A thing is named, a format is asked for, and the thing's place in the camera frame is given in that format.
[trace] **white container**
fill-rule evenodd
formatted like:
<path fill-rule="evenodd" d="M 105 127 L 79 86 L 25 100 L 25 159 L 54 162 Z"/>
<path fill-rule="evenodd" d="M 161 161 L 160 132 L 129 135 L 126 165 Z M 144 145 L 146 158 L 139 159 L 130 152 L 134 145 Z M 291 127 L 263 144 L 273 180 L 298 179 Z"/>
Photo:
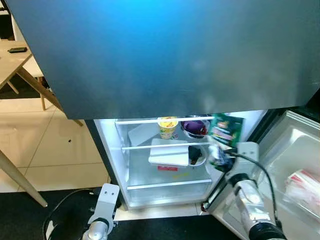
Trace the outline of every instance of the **white container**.
<path fill-rule="evenodd" d="M 184 144 L 183 140 L 152 139 L 151 145 Z M 164 146 L 150 149 L 149 163 L 157 166 L 187 167 L 189 165 L 188 146 Z"/>

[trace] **table leg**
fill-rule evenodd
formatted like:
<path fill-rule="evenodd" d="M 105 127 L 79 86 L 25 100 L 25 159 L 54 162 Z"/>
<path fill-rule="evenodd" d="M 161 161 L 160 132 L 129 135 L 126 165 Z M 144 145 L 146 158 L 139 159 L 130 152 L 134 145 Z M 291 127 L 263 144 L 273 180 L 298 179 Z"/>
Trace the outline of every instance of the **table leg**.
<path fill-rule="evenodd" d="M 12 90 L 16 93 L 19 94 L 18 89 L 16 89 L 16 87 L 8 80 L 6 81 L 6 83 L 10 86 L 10 88 L 12 88 Z"/>
<path fill-rule="evenodd" d="M 0 168 L 8 174 L 17 184 L 19 184 L 31 197 L 34 198 L 41 206 L 46 207 L 48 203 L 31 185 L 25 176 L 16 168 L 9 158 L 0 150 Z"/>
<path fill-rule="evenodd" d="M 55 105 L 62 112 L 64 111 L 58 102 L 56 96 L 53 95 L 52 92 L 48 91 L 40 82 L 38 82 L 27 70 L 21 67 L 17 74 L 25 80 L 31 87 L 33 87 L 39 94 L 42 94 L 46 99 L 49 100 L 50 103 Z M 79 120 L 74 119 L 79 126 L 83 126 L 83 123 Z"/>
<path fill-rule="evenodd" d="M 38 82 L 40 83 L 40 84 L 42 84 L 41 83 L 41 79 L 43 78 L 43 76 L 38 76 Z M 42 105 L 42 110 L 43 111 L 45 111 L 46 110 L 46 104 L 45 104 L 45 98 L 44 98 L 44 96 L 40 93 L 40 98 L 41 98 L 41 105 Z"/>

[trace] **black floor mat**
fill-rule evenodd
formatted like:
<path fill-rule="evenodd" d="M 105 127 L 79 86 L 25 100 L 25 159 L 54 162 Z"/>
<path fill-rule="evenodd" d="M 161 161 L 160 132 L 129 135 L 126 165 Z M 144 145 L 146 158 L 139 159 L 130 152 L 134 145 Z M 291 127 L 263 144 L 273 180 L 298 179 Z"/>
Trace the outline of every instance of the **black floor mat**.
<path fill-rule="evenodd" d="M 5 84 L 0 89 L 0 99 L 33 99 L 40 98 L 39 93 L 34 90 L 28 83 L 26 83 L 20 76 L 17 74 L 11 78 L 11 83 L 19 91 L 19 94 L 16 94 L 12 88 Z"/>
<path fill-rule="evenodd" d="M 43 208 L 25 192 L 0 193 L 0 239 L 42 240 L 41 226 L 47 214 L 71 190 L 44 191 Z M 97 196 L 78 192 L 53 216 L 61 226 L 61 240 L 77 240 L 95 207 Z M 213 216 L 188 216 L 120 221 L 108 240 L 238 240 Z"/>

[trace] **red label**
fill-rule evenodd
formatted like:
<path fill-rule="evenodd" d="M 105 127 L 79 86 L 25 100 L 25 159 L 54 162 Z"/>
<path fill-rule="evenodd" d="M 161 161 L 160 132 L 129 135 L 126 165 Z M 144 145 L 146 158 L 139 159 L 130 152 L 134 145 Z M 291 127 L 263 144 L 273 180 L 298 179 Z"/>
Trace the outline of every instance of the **red label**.
<path fill-rule="evenodd" d="M 177 167 L 171 167 L 171 166 L 158 166 L 158 171 L 178 172 L 178 168 Z"/>

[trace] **freezer door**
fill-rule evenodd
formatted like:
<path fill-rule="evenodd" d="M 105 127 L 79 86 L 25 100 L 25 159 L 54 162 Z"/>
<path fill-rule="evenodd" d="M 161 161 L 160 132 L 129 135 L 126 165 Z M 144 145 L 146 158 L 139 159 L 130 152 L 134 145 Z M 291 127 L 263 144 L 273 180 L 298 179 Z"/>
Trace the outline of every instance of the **freezer door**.
<path fill-rule="evenodd" d="M 268 170 L 275 188 L 278 216 L 289 240 L 320 239 L 320 217 L 285 198 L 285 181 L 297 170 L 320 173 L 320 124 L 287 111 L 260 142 L 260 162 Z M 256 172 L 258 187 L 268 211 L 272 212 L 271 193 L 264 175 Z M 223 224 L 247 240 L 231 187 L 226 187 L 210 207 Z"/>
<path fill-rule="evenodd" d="M 71 119 L 301 106 L 320 87 L 318 0 L 7 0 Z"/>

